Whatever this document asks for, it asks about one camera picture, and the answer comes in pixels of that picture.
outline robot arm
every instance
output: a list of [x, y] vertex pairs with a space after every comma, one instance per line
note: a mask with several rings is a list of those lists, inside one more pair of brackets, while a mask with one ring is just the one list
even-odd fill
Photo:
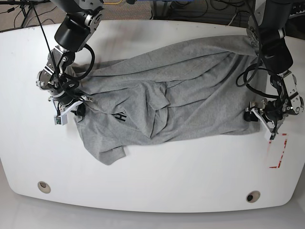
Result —
[[[86, 43], [100, 23], [103, 1], [52, 0], [52, 2], [67, 12], [67, 15], [55, 34], [58, 45], [51, 51], [44, 69], [39, 72], [36, 85], [51, 94], [49, 100], [53, 102], [56, 110], [55, 124], [65, 125], [67, 111], [83, 116], [85, 106], [82, 103], [90, 101], [90, 98], [77, 94], [75, 89], [94, 64], [94, 51]], [[88, 70], [80, 77], [66, 74], [67, 66], [74, 62], [75, 53], [83, 48], [89, 50], [92, 56]]]
[[298, 0], [266, 0], [256, 6], [255, 19], [250, 17], [248, 36], [270, 74], [270, 83], [277, 90], [275, 100], [264, 99], [262, 108], [257, 102], [250, 103], [245, 112], [246, 121], [262, 121], [267, 129], [266, 138], [274, 139], [284, 119], [288, 115], [299, 114], [304, 107], [302, 97], [296, 89], [296, 77], [289, 68], [292, 56], [285, 43], [284, 26], [289, 18], [292, 4]]

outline gray carpet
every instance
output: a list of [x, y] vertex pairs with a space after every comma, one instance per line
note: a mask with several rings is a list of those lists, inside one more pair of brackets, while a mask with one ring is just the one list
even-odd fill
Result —
[[[105, 0], [105, 2], [118, 2], [119, 0]], [[4, 12], [13, 6], [0, 5], [0, 12]], [[35, 9], [38, 14], [50, 11], [54, 8], [54, 4], [51, 2], [42, 3], [35, 6]], [[117, 5], [104, 5], [104, 10], [102, 11], [103, 20], [123, 20], [123, 19], [149, 19], [151, 17], [151, 8], [148, 1], [137, 1], [134, 5], [129, 5], [123, 0], [120, 4]], [[0, 14], [0, 31], [14, 28], [14, 18], [20, 12], [19, 8], [16, 8], [15, 11], [10, 13]], [[27, 22], [34, 17], [34, 11], [32, 10], [28, 16]], [[65, 13], [58, 8], [55, 8], [52, 12], [45, 13], [39, 18], [41, 22], [46, 19], [52, 19], [55, 23], [61, 23], [65, 17]], [[20, 13], [15, 21], [15, 26], [19, 27], [23, 20], [23, 15]], [[44, 22], [44, 25], [53, 24], [51, 20]], [[28, 24], [28, 26], [38, 25], [37, 19], [34, 18]]]
[[[105, 2], [118, 2], [119, 0], [105, 0]], [[213, 6], [218, 9], [221, 9], [225, 6], [224, 3], [217, 2], [213, 0]], [[0, 5], [0, 12], [6, 11], [13, 6]], [[178, 20], [178, 21], [197, 21], [197, 22], [206, 22], [206, 23], [215, 23], [215, 24], [228, 24], [231, 18], [234, 16], [236, 12], [236, 8], [233, 6], [229, 6], [225, 10], [215, 10], [211, 7], [210, 0], [208, 0], [208, 11], [202, 17], [196, 17], [198, 15], [202, 15], [206, 10], [206, 2], [205, 0], [195, 0], [191, 4], [186, 7], [178, 7], [175, 12], [171, 15], [171, 17], [167, 18], [168, 20]], [[50, 11], [54, 8], [53, 3], [42, 3], [37, 5], [36, 7], [37, 13], [44, 13]], [[104, 4], [105, 10], [102, 11], [103, 20], [126, 20], [126, 19], [140, 19], [140, 20], [148, 20], [151, 17], [151, 7], [149, 1], [141, 1], [138, 0], [134, 5], [129, 5], [125, 0], [122, 0], [120, 4], [117, 5], [106, 5]], [[238, 10], [245, 10], [244, 7], [238, 8]], [[20, 12], [19, 8], [16, 8], [15, 11], [10, 13], [0, 14], [0, 31], [14, 28], [14, 19], [16, 15]], [[185, 18], [179, 15], [184, 15], [188, 17], [194, 18]], [[26, 25], [33, 26], [38, 25], [37, 19], [33, 18], [34, 12], [31, 11], [28, 19], [26, 21]], [[43, 24], [52, 24], [61, 23], [65, 17], [65, 13], [58, 8], [55, 8], [51, 12], [45, 13], [40, 16], [41, 22], [45, 21]], [[15, 27], [19, 27], [22, 23], [23, 15], [20, 13], [15, 21]], [[245, 27], [247, 25], [248, 15], [246, 13], [241, 13], [233, 22], [233, 26], [242, 26]]]

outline white table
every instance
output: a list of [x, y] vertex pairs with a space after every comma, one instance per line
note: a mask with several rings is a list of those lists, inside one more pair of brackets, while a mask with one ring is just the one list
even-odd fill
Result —
[[[57, 28], [44, 26], [51, 47], [56, 45]], [[100, 62], [228, 34], [245, 30], [192, 22], [103, 21], [89, 45]], [[35, 86], [48, 56], [40, 28], [2, 33], [0, 41], [5, 42], [0, 46], [0, 158], [14, 192], [73, 205], [147, 212], [265, 208], [291, 198], [305, 162], [304, 114], [289, 117], [281, 127], [288, 141], [280, 168], [269, 168], [272, 155], [263, 132], [128, 146], [127, 157], [106, 166], [85, 150], [72, 115], [66, 126], [54, 125], [49, 95]], [[304, 95], [305, 42], [294, 38], [286, 42], [295, 62], [291, 70]], [[82, 51], [75, 62], [89, 60], [89, 52]], [[282, 150], [281, 144], [273, 145]], [[40, 192], [39, 181], [48, 183], [51, 193]], [[254, 190], [261, 197], [250, 204], [245, 199]]]

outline cable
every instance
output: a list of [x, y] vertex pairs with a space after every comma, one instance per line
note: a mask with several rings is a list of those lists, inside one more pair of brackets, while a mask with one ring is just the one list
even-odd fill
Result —
[[7, 11], [1, 12], [0, 14], [3, 14], [3, 13], [10, 13], [10, 12], [14, 11], [17, 7], [18, 7], [18, 6], [13, 7], [13, 8], [10, 8], [10, 9], [8, 9]]
[[185, 6], [189, 5], [189, 4], [191, 4], [192, 2], [191, 2], [191, 1], [188, 1], [186, 4], [183, 4], [183, 3], [180, 3], [180, 2], [178, 2], [178, 1], [174, 1], [174, 3], [175, 3], [176, 5], [178, 5], [178, 6], [180, 6], [180, 7], [185, 7]]
[[234, 14], [234, 16], [232, 17], [232, 19], [230, 20], [230, 22], [229, 22], [229, 24], [228, 24], [228, 25], [231, 25], [231, 24], [232, 24], [232, 22], [234, 21], [234, 19], [236, 18], [236, 16], [237, 16], [237, 13], [236, 13], [236, 14]]
[[89, 50], [89, 52], [91, 53], [91, 62], [90, 62], [89, 68], [87, 69], [87, 71], [83, 75], [81, 75], [79, 77], [73, 77], [73, 79], [77, 80], [77, 81], [82, 80], [83, 78], [85, 78], [90, 73], [90, 71], [93, 68], [94, 62], [95, 62], [95, 54], [94, 54], [93, 49], [87, 44], [85, 44], [84, 48]]
[[218, 10], [218, 11], [221, 11], [221, 10], [225, 10], [225, 9], [227, 9], [230, 5], [228, 5], [228, 4], [226, 4], [226, 6], [225, 7], [223, 7], [223, 8], [216, 8], [214, 5], [213, 5], [213, 0], [210, 0], [210, 4], [211, 4], [211, 7], [214, 9], [214, 10]]
[[46, 21], [52, 21], [53, 22], [53, 24], [56, 24], [51, 18], [47, 18], [46, 20], [44, 20], [41, 24], [44, 24]]
[[[247, 67], [247, 69], [237, 77], [236, 82], [237, 82], [237, 81], [239, 80], [239, 78], [242, 77], [242, 76], [244, 77], [244, 81], [246, 81], [246, 80], [247, 80], [247, 75], [248, 75], [248, 73], [249, 73], [250, 71], [253, 71], [253, 70], [255, 69], [255, 66], [256, 66], [256, 63], [250, 65], [249, 67]], [[267, 71], [269, 74], [275, 74], [274, 72], [272, 72], [271, 70], [266, 69], [266, 68], [258, 68], [258, 70], [264, 70], [264, 71]], [[266, 97], [266, 98], [270, 98], [270, 99], [278, 99], [278, 98], [279, 98], [278, 95], [266, 94], [266, 93], [264, 93], [264, 92], [261, 92], [261, 91], [259, 91], [259, 90], [256, 90], [256, 89], [254, 89], [253, 87], [251, 87], [249, 84], [246, 84], [246, 87], [247, 87], [250, 91], [252, 91], [253, 93], [258, 94], [258, 95], [260, 95], [260, 96], [262, 96], [262, 97]]]
[[204, 15], [207, 13], [207, 11], [208, 11], [208, 9], [209, 9], [209, 4], [208, 4], [207, 0], [204, 0], [204, 1], [205, 1], [205, 3], [206, 3], [206, 10], [205, 10], [205, 12], [204, 12], [203, 14], [201, 14], [201, 15], [198, 15], [198, 16], [184, 16], [184, 15], [181, 15], [181, 14], [175, 12], [175, 11], [174, 11], [174, 13], [177, 14], [178, 16], [180, 16], [180, 17], [183, 17], [183, 18], [199, 18], [199, 17], [202, 17], [202, 16], [204, 16]]
[[29, 6], [29, 5], [38, 5], [41, 3], [46, 3], [46, 2], [50, 2], [49, 0], [44, 0], [44, 1], [36, 1], [36, 2], [32, 2], [32, 1], [0, 1], [0, 5], [20, 5], [20, 6]]
[[[250, 78], [249, 78], [248, 80], [245, 80], [246, 77], [244, 77], [244, 83], [243, 83], [243, 84], [238, 84], [238, 79], [239, 79], [239, 77], [236, 79], [235, 84], [236, 84], [237, 87], [244, 87], [244, 86], [246, 86], [247, 84], [249, 84], [249, 82], [255, 77], [255, 74], [256, 74], [256, 72], [257, 72], [259, 66], [260, 66], [260, 62], [261, 62], [261, 58], [262, 58], [262, 39], [261, 39], [261, 34], [260, 34], [260, 32], [259, 32], [258, 23], [257, 23], [257, 20], [256, 20], [256, 18], [255, 18], [255, 16], [254, 16], [253, 10], [251, 9], [251, 7], [250, 7], [250, 5], [249, 5], [249, 3], [248, 3], [248, 0], [244, 0], [244, 2], [245, 2], [245, 4], [246, 4], [246, 6], [247, 6], [247, 8], [248, 8], [248, 10], [249, 10], [249, 12], [250, 12], [250, 14], [251, 14], [251, 16], [252, 16], [252, 19], [253, 19], [253, 21], [254, 21], [255, 30], [256, 30], [257, 39], [258, 39], [258, 58], [257, 58], [257, 63], [256, 63], [256, 66], [255, 66], [255, 68], [254, 68], [254, 71], [253, 71], [252, 75], [250, 76]], [[243, 72], [242, 74], [246, 74], [246, 76], [247, 76], [247, 75], [248, 75], [248, 72], [249, 72], [249, 71], [246, 70], [246, 71]]]
[[[53, 24], [56, 24], [55, 21], [53, 21], [51, 18], [47, 18], [47, 19], [44, 20], [41, 24], [43, 25], [46, 21], [52, 21]], [[35, 26], [39, 26], [39, 25], [30, 25], [30, 26], [28, 26], [27, 28], [29, 28], [29, 27], [35, 27]]]
[[230, 23], [228, 25], [231, 25], [233, 23], [233, 21], [235, 20], [235, 18], [237, 17], [238, 14], [240, 14], [241, 12], [244, 12], [244, 13], [249, 13], [248, 11], [245, 11], [245, 10], [240, 10], [238, 11], [231, 19]]
[[62, 84], [61, 84], [61, 81], [60, 81], [60, 79], [59, 79], [59, 74], [58, 74], [58, 70], [57, 70], [57, 67], [56, 67], [56, 62], [55, 62], [54, 56], [53, 56], [53, 54], [52, 54], [52, 52], [51, 52], [51, 49], [50, 49], [50, 46], [49, 46], [49, 43], [48, 43], [46, 34], [44, 33], [44, 30], [43, 30], [42, 24], [41, 24], [41, 22], [40, 22], [39, 16], [38, 16], [37, 11], [36, 11], [36, 9], [35, 9], [35, 7], [34, 7], [34, 5], [33, 5], [32, 2], [31, 2], [31, 6], [33, 7], [33, 10], [34, 10], [35, 15], [36, 15], [36, 17], [37, 17], [37, 20], [38, 20], [38, 23], [39, 23], [39, 25], [40, 25], [41, 31], [42, 31], [42, 33], [43, 33], [44, 39], [45, 39], [45, 41], [46, 41], [46, 43], [47, 43], [47, 47], [48, 47], [48, 50], [49, 50], [49, 54], [50, 54], [52, 63], [53, 63], [53, 65], [54, 65], [55, 75], [56, 75], [56, 78], [57, 78], [57, 80], [58, 80], [58, 83], [59, 83], [60, 87], [61, 87], [61, 88], [63, 89], [63, 91], [64, 91], [69, 97], [71, 97], [72, 99], [75, 99], [75, 100], [77, 100], [77, 101], [83, 102], [83, 101], [84, 101], [83, 99], [76, 98], [75, 96], [73, 96], [73, 95], [71, 95], [69, 92], [67, 92], [66, 89], [63, 88], [63, 86], [62, 86]]
[[19, 13], [17, 13], [17, 15], [16, 15], [16, 17], [15, 17], [15, 19], [14, 19], [14, 28], [16, 27], [16, 19], [17, 19], [18, 15], [19, 15], [21, 12], [22, 12], [22, 10], [20, 10]]
[[234, 6], [234, 7], [241, 7], [241, 6], [245, 5], [245, 3], [243, 1], [239, 1], [239, 2], [230, 2], [230, 1], [223, 1], [223, 0], [214, 0], [214, 1], [222, 2], [222, 3], [225, 3], [229, 6]]
[[105, 5], [117, 5], [117, 4], [120, 4], [123, 0], [120, 0], [119, 2], [115, 2], [115, 3], [111, 3], [111, 2], [105, 2], [104, 4]]
[[[49, 10], [49, 11], [46, 11], [46, 12], [44, 12], [44, 13], [38, 14], [38, 16], [41, 16], [41, 15], [43, 15], [43, 14], [45, 14], [45, 13], [52, 12], [53, 10], [55, 10], [56, 7], [57, 7], [57, 6], [55, 6], [52, 10]], [[27, 23], [27, 25], [26, 25], [25, 27], [28, 27], [29, 23], [30, 23], [31, 20], [33, 20], [34, 18], [36, 18], [36, 16], [32, 17], [32, 18], [28, 21], [28, 23]]]
[[58, 104], [57, 104], [57, 116], [61, 115], [61, 110], [59, 108], [59, 105], [60, 105], [60, 101], [58, 101]]

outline gray fabric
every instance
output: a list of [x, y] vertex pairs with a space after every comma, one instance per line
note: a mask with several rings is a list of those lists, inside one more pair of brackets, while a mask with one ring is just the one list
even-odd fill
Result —
[[[235, 80], [256, 60], [245, 36], [200, 38], [143, 55], [97, 64], [80, 90], [93, 97], [75, 122], [85, 148], [106, 165], [123, 146], [152, 145], [209, 135], [259, 130], [244, 121], [255, 95]], [[80, 75], [87, 66], [70, 69]], [[251, 82], [258, 87], [257, 78]], [[126, 116], [125, 121], [117, 119]]]

